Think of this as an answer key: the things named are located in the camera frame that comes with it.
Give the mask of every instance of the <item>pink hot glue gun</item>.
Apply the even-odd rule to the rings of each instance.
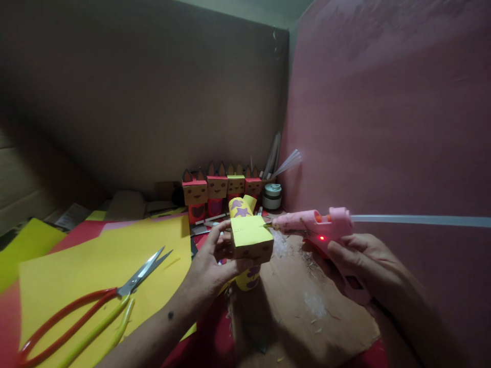
[[[331,207],[327,216],[321,216],[316,210],[282,215],[273,219],[270,226],[287,234],[302,232],[304,241],[312,243],[324,259],[329,259],[327,244],[331,240],[344,245],[341,237],[353,234],[353,222],[345,207]],[[346,296],[359,305],[367,305],[371,296],[364,282],[352,271],[333,263],[343,276]]]

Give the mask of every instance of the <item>red heart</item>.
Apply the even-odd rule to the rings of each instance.
[[[194,218],[200,218],[204,211],[205,211],[205,206],[201,205],[199,207],[193,207],[191,209],[191,214],[193,215]]]

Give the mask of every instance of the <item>finger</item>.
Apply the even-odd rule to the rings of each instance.
[[[205,249],[205,251],[213,254],[215,252],[216,243],[218,241],[218,238],[220,237],[220,233],[225,231],[229,227],[230,220],[223,221],[218,225],[213,226],[213,228],[210,230],[210,233],[208,234],[208,237],[206,238],[205,243],[203,244],[203,248]]]
[[[220,234],[218,241],[216,242],[215,251],[217,249],[230,245],[231,242],[232,242],[232,235],[229,232]]]
[[[249,268],[254,266],[254,262],[248,258],[241,258],[238,260],[227,261],[226,264],[219,267],[219,275],[223,282],[227,282],[241,273],[245,272]]]
[[[335,242],[327,246],[327,254],[335,263],[361,277],[372,279],[384,274],[384,268],[363,253]]]
[[[344,245],[356,249],[362,253],[366,251],[369,246],[367,240],[359,237],[358,234],[342,237],[341,241],[344,243]]]
[[[215,250],[215,259],[217,262],[224,258],[231,258],[233,255],[231,247],[225,247],[219,250]]]
[[[334,284],[341,294],[344,295],[344,279],[334,263],[330,260],[322,259],[321,255],[317,251],[312,253],[312,258],[319,265],[324,274],[334,281]]]

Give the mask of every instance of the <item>brown wall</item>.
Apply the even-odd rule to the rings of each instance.
[[[491,217],[491,4],[316,1],[299,23],[282,154],[288,211]],[[356,224],[491,362],[491,229]]]
[[[0,112],[0,235],[30,217],[56,221],[72,204],[95,210],[102,187],[36,129]]]
[[[52,0],[2,5],[0,33],[10,94],[111,190],[265,164],[287,31],[170,0]]]

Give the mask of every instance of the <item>hand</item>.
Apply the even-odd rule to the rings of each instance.
[[[381,240],[370,234],[354,234],[341,240],[344,246],[328,244],[329,258],[362,278],[370,294],[386,308],[397,313],[409,300],[421,299],[419,282]],[[312,257],[344,294],[344,280],[333,262],[323,260],[316,251]]]
[[[219,265],[218,261],[232,257],[230,233],[221,232],[230,228],[230,220],[214,226],[205,243],[194,257],[183,281],[186,293],[193,295],[195,303],[209,306],[225,283],[254,266],[250,259],[228,260]]]

